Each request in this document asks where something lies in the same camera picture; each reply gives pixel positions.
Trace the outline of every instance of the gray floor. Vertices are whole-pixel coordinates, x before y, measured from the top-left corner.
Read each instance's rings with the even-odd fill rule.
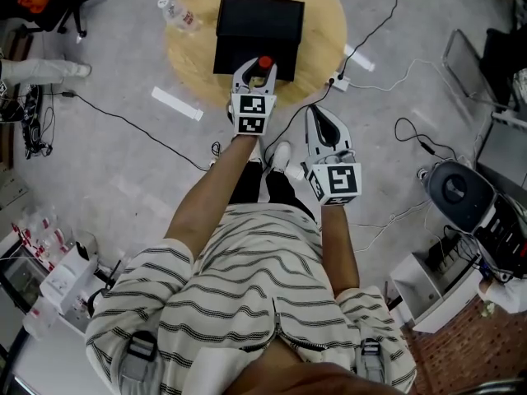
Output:
[[[347,14],[348,43],[356,45],[389,12],[394,0],[341,0]],[[43,52],[35,37],[32,56],[58,57],[93,66],[91,76],[68,80],[59,89],[75,89],[95,105],[121,114],[157,138],[206,166],[210,146],[227,145],[231,125],[223,110],[197,100],[175,75],[164,49],[164,21],[157,0],[108,0],[85,11],[89,35],[45,34]],[[509,28],[507,0],[400,0],[394,19],[361,53],[376,64],[367,72],[353,62],[347,74],[360,85],[390,87],[415,58],[441,64],[454,28],[462,29],[478,51],[489,27]],[[154,86],[204,111],[197,123],[158,103]],[[350,89],[331,91],[324,106],[350,128],[362,163],[363,194],[347,207],[350,224],[385,225],[392,214],[427,199],[416,171],[434,158],[416,142],[394,139],[400,116],[419,131],[472,157],[474,138],[491,110],[469,106],[452,96],[430,65],[418,64],[410,78],[390,93]],[[284,127],[296,107],[276,112],[265,142]],[[25,160],[16,134],[16,170],[43,202],[56,206],[69,223],[96,235],[109,265],[130,250],[155,243],[166,231],[182,197],[201,173],[186,161],[148,140],[127,124],[97,113],[80,100],[55,99],[54,153]],[[286,139],[299,164],[306,154],[303,122],[297,119]],[[297,194],[319,216],[306,182]],[[423,228],[427,209],[395,222],[367,251],[357,253],[364,285],[383,286],[389,272],[411,251],[426,249],[434,238]],[[440,233],[441,214],[433,207],[427,225]],[[367,247],[379,228],[351,226],[356,249]]]

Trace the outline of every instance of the red brick floor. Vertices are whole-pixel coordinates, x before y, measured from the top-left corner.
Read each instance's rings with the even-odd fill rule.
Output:
[[[527,313],[496,307],[484,318],[482,311],[476,297],[433,335],[404,332],[417,362],[413,395],[448,394],[527,369]]]

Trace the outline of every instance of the white paper strip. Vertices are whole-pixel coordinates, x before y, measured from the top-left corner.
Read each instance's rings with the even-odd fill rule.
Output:
[[[346,44],[346,47],[344,47],[344,54],[346,54],[346,57],[349,57],[353,54],[354,50],[355,49],[353,47],[351,47],[349,44]],[[364,57],[362,54],[360,54],[358,51],[353,54],[352,60],[356,64],[370,72],[373,72],[375,70],[375,64],[368,60],[366,57]]]
[[[196,120],[197,122],[203,116],[203,111],[201,109],[195,109],[194,107],[191,107],[182,100],[178,100],[175,96],[164,92],[162,89],[159,89],[157,86],[154,88],[154,91],[152,91],[152,97],[163,104],[167,104],[169,107],[179,111],[187,117]]]

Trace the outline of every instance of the power strip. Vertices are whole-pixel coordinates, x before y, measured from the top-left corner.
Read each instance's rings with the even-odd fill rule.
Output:
[[[338,79],[338,76],[340,75],[339,72],[335,72],[330,79],[334,79],[335,82],[333,84],[333,88],[338,89],[339,91],[346,92],[349,88],[349,77],[344,77],[342,80]]]

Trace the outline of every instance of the plastic water bottle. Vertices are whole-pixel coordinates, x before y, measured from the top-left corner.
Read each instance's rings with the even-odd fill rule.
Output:
[[[48,261],[57,266],[63,256],[75,245],[75,239],[68,224],[57,220],[42,233],[37,244],[41,248],[40,252],[49,256]]]
[[[22,212],[18,227],[27,239],[35,242],[56,220],[57,214],[53,207],[31,207]]]
[[[168,25],[187,32],[199,29],[198,18],[185,6],[174,0],[159,0],[157,6],[163,11],[163,17]]]

